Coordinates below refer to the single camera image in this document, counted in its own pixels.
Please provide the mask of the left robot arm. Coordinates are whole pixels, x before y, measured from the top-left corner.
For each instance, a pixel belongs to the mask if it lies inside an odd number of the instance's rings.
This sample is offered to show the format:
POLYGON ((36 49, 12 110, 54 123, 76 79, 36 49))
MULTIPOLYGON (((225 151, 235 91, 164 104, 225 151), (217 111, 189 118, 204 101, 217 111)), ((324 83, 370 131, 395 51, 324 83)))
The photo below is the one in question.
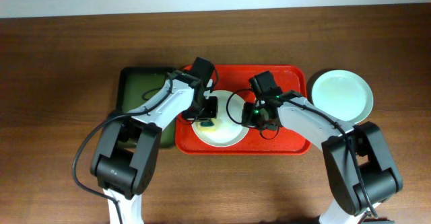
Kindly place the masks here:
POLYGON ((179 114, 189 120, 214 117, 217 99, 206 96, 212 75, 213 69, 174 71, 144 104, 96 127, 102 134, 90 173, 108 201, 111 223, 142 223, 141 195, 155 172, 162 132, 179 114))

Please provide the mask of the light green plate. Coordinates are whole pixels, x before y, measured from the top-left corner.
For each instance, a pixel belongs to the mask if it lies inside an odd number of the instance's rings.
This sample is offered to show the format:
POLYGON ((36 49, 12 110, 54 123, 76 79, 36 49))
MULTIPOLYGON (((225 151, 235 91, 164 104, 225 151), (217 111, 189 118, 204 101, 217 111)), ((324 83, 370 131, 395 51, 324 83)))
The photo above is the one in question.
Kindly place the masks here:
POLYGON ((346 122, 357 124, 372 112, 374 96, 368 83, 346 70, 329 70, 311 86, 314 106, 346 122))

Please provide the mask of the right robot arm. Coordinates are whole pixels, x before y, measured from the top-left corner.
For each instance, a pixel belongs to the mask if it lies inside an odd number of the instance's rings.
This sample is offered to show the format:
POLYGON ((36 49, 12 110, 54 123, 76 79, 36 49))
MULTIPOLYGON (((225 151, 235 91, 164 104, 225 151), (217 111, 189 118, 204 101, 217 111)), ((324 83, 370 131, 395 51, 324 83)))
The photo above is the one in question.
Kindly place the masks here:
POLYGON ((322 151, 333 201, 311 223, 361 223, 403 188, 403 179, 380 128, 356 125, 313 106, 296 91, 261 94, 242 110, 243 126, 286 128, 322 151))

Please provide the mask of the cream white plate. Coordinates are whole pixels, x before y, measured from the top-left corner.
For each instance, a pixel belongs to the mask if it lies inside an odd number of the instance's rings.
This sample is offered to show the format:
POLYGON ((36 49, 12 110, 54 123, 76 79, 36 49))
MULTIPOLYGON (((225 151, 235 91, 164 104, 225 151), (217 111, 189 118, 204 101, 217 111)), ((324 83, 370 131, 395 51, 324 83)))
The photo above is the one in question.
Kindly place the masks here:
POLYGON ((200 122, 194 122, 192 128, 197 137, 207 145, 213 147, 229 147, 237 144, 248 133, 248 128, 233 122, 226 112, 228 98, 231 91, 216 90, 210 96, 218 98, 217 129, 215 131, 205 131, 199 127, 200 122))

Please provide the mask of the yellow green scrub sponge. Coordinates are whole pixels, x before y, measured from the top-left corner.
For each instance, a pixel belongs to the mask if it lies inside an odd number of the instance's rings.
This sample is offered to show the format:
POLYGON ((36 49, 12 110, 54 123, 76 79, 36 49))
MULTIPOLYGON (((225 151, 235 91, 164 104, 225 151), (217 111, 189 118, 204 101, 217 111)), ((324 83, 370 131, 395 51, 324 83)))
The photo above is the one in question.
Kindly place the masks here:
POLYGON ((199 127, 205 131, 215 131, 217 129, 217 119, 209 118, 207 120, 203 120, 199 123, 199 127))

